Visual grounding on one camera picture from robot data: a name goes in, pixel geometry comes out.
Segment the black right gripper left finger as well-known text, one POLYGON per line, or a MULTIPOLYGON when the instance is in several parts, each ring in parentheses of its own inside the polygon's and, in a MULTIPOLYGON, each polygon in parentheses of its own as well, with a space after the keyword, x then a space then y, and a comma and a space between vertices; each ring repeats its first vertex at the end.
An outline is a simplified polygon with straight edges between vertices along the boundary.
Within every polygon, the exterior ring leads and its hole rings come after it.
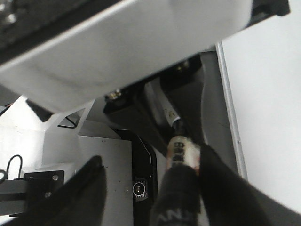
POLYGON ((50 197, 31 207, 8 226, 100 226, 107 196, 101 156, 91 157, 50 197))

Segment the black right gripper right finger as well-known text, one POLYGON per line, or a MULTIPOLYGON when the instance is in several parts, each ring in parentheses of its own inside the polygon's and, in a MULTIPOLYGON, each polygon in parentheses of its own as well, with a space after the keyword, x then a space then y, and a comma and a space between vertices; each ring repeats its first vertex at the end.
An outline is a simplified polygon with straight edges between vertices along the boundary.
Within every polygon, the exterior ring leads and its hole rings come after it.
POLYGON ((299 226, 299 213, 234 173, 208 146, 201 146, 200 190, 212 226, 299 226))

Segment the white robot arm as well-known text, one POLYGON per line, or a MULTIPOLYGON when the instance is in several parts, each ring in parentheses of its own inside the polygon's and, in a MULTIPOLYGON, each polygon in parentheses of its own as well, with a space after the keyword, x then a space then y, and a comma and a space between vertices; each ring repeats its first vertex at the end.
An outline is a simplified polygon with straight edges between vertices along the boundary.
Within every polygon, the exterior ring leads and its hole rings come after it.
POLYGON ((8 226, 298 226, 207 144, 203 51, 286 0, 3 0, 8 226))

